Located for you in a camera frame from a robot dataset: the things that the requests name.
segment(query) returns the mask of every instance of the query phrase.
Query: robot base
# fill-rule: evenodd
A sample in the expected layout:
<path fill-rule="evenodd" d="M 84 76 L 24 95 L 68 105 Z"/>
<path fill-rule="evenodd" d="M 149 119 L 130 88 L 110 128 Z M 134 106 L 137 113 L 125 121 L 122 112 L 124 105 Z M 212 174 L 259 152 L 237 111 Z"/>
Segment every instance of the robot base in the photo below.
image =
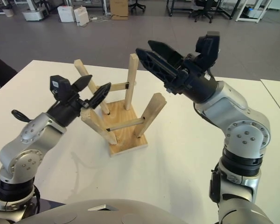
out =
<path fill-rule="evenodd" d="M 38 8 L 35 11 L 27 9 L 25 12 L 22 12 L 26 21 L 42 21 L 48 17 L 49 13 L 45 7 Z"/>

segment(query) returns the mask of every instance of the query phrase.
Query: cardboard box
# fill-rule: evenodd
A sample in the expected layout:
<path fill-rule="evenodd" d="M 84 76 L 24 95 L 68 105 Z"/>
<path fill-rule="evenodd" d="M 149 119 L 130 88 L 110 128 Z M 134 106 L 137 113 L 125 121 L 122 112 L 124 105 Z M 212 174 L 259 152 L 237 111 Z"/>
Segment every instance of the cardboard box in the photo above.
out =
<path fill-rule="evenodd" d="M 127 20 L 128 18 L 128 0 L 110 0 L 111 19 Z"/>

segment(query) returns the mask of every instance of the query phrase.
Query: gray floor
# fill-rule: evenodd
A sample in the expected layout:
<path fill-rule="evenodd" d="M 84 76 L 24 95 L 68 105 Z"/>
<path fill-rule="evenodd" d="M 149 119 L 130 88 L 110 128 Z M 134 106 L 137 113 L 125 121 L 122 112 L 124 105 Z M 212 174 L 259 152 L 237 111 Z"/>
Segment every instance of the gray floor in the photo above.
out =
<path fill-rule="evenodd" d="M 199 36 L 216 30 L 221 51 L 212 69 L 215 76 L 280 80 L 280 12 L 268 12 L 259 24 L 221 15 L 209 24 L 207 19 L 195 23 L 187 13 L 168 17 L 164 1 L 140 3 L 147 6 L 144 14 L 139 11 L 127 21 L 91 22 L 85 28 L 60 23 L 57 14 L 42 22 L 26 22 L 20 11 L 11 18 L 0 15 L 0 58 L 17 71 L 34 59 L 72 63 L 81 58 L 85 64 L 127 68 L 129 54 L 148 48 L 148 40 L 166 42 L 185 55 L 195 52 Z"/>

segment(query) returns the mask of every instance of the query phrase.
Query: office chair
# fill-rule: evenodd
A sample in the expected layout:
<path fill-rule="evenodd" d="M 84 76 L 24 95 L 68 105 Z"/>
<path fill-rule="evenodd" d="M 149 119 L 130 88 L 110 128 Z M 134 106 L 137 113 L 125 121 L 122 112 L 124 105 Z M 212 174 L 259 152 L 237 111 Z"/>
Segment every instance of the office chair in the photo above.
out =
<path fill-rule="evenodd" d="M 142 4 L 139 4 L 138 0 L 136 0 L 136 2 L 134 4 L 129 5 L 129 7 L 132 7 L 131 12 L 133 12 L 134 9 L 136 10 L 136 7 L 142 9 L 142 12 L 145 12 L 145 9 L 146 9 L 146 6 L 142 5 Z"/>
<path fill-rule="evenodd" d="M 212 23 L 213 16 L 209 14 L 209 11 L 211 11 L 212 7 L 216 7 L 218 2 L 214 0 L 195 0 L 195 4 L 199 7 L 203 7 L 203 9 L 197 10 L 198 13 L 195 15 L 195 22 L 197 22 L 197 19 L 201 16 L 206 16 L 210 23 Z"/>

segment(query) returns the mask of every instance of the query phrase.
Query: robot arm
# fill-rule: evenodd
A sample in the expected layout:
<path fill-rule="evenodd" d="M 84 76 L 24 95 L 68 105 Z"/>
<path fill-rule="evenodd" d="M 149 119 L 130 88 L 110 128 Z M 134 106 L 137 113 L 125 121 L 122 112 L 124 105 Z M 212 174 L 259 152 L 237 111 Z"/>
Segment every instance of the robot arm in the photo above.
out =
<path fill-rule="evenodd" d="M 90 100 L 81 100 L 78 93 L 87 86 L 91 77 L 81 77 L 70 85 L 67 79 L 52 76 L 50 90 L 56 103 L 34 120 L 12 111 L 17 119 L 28 124 L 0 151 L 0 218 L 17 222 L 34 214 L 36 205 L 31 203 L 31 199 L 34 195 L 39 196 L 33 185 L 34 177 L 45 154 L 58 143 L 66 132 L 66 126 L 80 116 L 82 107 L 96 108 L 110 90 L 111 83 L 105 84 Z"/>
<path fill-rule="evenodd" d="M 200 37 L 198 56 L 183 57 L 156 41 L 148 42 L 153 51 L 136 49 L 136 53 L 168 92 L 190 98 L 195 111 L 225 135 L 223 155 L 210 181 L 210 198 L 218 204 L 219 223 L 271 223 L 254 204 L 259 168 L 270 140 L 269 121 L 249 108 L 240 93 L 223 81 L 217 82 L 210 73 L 218 57 L 219 41 L 218 32 Z"/>

